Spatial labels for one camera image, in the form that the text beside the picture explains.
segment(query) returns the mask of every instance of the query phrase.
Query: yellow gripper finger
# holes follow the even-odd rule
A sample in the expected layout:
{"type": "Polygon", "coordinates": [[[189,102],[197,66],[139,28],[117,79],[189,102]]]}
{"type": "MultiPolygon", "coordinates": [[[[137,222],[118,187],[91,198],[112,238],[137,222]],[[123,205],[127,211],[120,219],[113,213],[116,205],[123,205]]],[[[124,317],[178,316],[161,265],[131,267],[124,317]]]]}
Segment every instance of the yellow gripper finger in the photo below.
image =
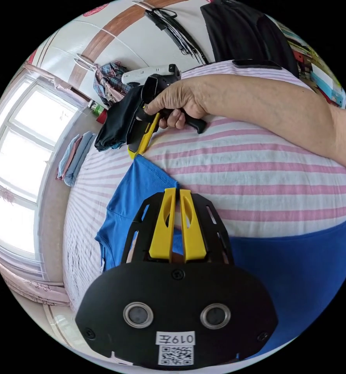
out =
{"type": "Polygon", "coordinates": [[[183,255],[185,262],[202,260],[207,251],[190,190],[180,190],[183,255]]]}
{"type": "Polygon", "coordinates": [[[149,249],[151,258],[172,261],[176,191],[176,188],[165,189],[149,249]]]}

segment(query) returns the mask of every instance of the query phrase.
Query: red object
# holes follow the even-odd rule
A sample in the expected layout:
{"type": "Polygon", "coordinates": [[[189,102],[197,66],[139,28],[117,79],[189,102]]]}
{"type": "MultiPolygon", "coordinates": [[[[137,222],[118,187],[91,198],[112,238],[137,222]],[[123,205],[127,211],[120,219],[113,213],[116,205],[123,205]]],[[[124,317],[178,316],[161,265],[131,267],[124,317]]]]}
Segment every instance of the red object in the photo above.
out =
{"type": "Polygon", "coordinates": [[[96,121],[103,125],[105,123],[105,120],[106,120],[106,113],[107,113],[107,111],[106,111],[106,109],[104,109],[100,113],[100,115],[96,118],[96,121]]]}
{"type": "Polygon", "coordinates": [[[329,104],[334,105],[334,106],[336,106],[336,107],[339,108],[339,105],[338,105],[336,102],[334,102],[333,100],[331,100],[330,97],[329,97],[329,96],[328,96],[328,95],[327,95],[323,90],[321,90],[320,87],[317,87],[317,89],[321,92],[322,96],[325,98],[325,100],[326,100],[329,104]]]}
{"type": "Polygon", "coordinates": [[[34,57],[36,55],[36,51],[37,51],[37,49],[34,52],[32,52],[31,56],[28,58],[28,60],[27,60],[28,64],[32,64],[32,61],[34,60],[34,57]]]}
{"type": "Polygon", "coordinates": [[[294,52],[295,59],[303,64],[304,63],[303,55],[297,51],[293,51],[293,52],[294,52]]]}
{"type": "Polygon", "coordinates": [[[103,9],[104,9],[108,4],[109,4],[109,3],[104,4],[104,5],[101,5],[100,7],[97,7],[97,8],[95,8],[95,9],[92,9],[91,11],[88,11],[88,12],[84,13],[83,16],[84,16],[84,17],[92,16],[93,14],[96,14],[96,13],[98,13],[99,11],[103,10],[103,9]]]}

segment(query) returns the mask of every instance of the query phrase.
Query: pink and white stripes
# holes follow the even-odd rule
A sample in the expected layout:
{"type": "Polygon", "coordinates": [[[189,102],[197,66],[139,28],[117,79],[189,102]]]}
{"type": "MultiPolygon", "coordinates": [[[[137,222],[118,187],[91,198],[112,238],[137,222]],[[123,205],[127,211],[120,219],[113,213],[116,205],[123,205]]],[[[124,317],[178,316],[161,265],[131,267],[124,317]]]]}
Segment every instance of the pink and white stripes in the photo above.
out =
{"type": "MultiPolygon", "coordinates": [[[[231,62],[199,67],[182,77],[204,74],[258,76],[306,87],[286,70],[237,69],[231,62]]],[[[258,126],[212,116],[207,121],[201,135],[189,127],[159,130],[144,157],[210,199],[231,236],[300,235],[346,220],[346,168],[258,126]]],[[[130,164],[125,146],[104,152],[92,147],[71,189],[64,280],[74,308],[100,274],[100,250],[93,238],[130,164]]]]}

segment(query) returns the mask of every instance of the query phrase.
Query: window frame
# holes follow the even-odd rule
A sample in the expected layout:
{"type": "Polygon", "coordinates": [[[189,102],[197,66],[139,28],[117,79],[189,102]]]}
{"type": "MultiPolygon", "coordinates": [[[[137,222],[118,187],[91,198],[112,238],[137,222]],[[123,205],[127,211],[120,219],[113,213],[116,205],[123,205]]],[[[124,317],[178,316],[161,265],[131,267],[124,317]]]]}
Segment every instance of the window frame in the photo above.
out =
{"type": "Polygon", "coordinates": [[[30,254],[29,252],[22,251],[18,248],[15,248],[4,241],[0,240],[0,252],[4,253],[4,255],[16,260],[20,261],[24,264],[29,264],[32,266],[39,266],[40,268],[40,275],[43,276],[44,280],[46,279],[46,276],[44,276],[44,264],[43,264],[43,258],[40,250],[40,243],[39,243],[39,226],[40,226],[40,208],[41,208],[41,201],[42,197],[44,195],[46,183],[48,180],[48,174],[50,172],[50,167],[52,165],[52,162],[54,161],[54,158],[56,157],[56,151],[61,147],[63,140],[67,136],[68,132],[72,128],[73,124],[77,121],[79,116],[82,113],[82,106],[73,100],[70,96],[66,95],[65,93],[56,90],[53,86],[53,84],[49,83],[46,79],[42,77],[38,78],[32,78],[27,71],[22,73],[20,75],[20,78],[16,83],[13,84],[12,88],[9,88],[9,92],[4,96],[2,101],[0,101],[0,115],[3,113],[3,110],[5,110],[6,104],[11,99],[11,97],[17,92],[17,90],[22,86],[24,82],[29,82],[30,85],[26,88],[26,90],[21,94],[20,97],[17,98],[14,105],[11,107],[10,111],[5,117],[4,122],[0,126],[0,150],[2,146],[2,142],[5,139],[5,136],[9,131],[12,131],[14,133],[17,133],[18,135],[24,136],[27,139],[33,141],[35,144],[42,146],[43,148],[46,148],[51,151],[51,156],[47,162],[47,165],[44,170],[44,174],[42,177],[42,182],[39,188],[38,195],[36,197],[36,202],[30,201],[26,198],[20,197],[13,193],[14,196],[14,202],[15,204],[24,206],[26,208],[32,209],[35,212],[34,215],[34,248],[35,248],[35,254],[30,254]],[[18,113],[18,110],[22,108],[23,104],[27,102],[27,100],[31,97],[31,95],[35,92],[41,92],[44,95],[49,96],[51,99],[59,102],[64,107],[70,109],[70,110],[76,110],[74,116],[71,118],[71,120],[68,122],[68,124],[65,126],[64,130],[62,131],[61,135],[59,136],[57,142],[55,145],[53,145],[52,141],[49,139],[46,139],[42,136],[40,136],[37,133],[34,133],[34,131],[27,129],[25,126],[21,124],[21,126],[18,124],[16,125],[15,116],[18,113]]]}

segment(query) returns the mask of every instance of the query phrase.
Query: blue t-shirt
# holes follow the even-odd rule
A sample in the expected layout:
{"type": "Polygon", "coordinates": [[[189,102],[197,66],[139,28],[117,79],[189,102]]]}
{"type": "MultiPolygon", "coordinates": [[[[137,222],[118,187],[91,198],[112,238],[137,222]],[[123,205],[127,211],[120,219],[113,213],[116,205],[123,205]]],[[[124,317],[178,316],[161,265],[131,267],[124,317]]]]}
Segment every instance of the blue t-shirt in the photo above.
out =
{"type": "MultiPolygon", "coordinates": [[[[178,183],[137,156],[110,200],[96,240],[104,270],[121,263],[132,220],[142,202],[178,183]]],[[[267,288],[278,326],[263,349],[269,352],[299,336],[323,312],[346,278],[346,221],[315,233],[280,238],[230,238],[235,265],[267,288]]],[[[174,232],[173,251],[183,254],[182,235],[174,232]]]]}

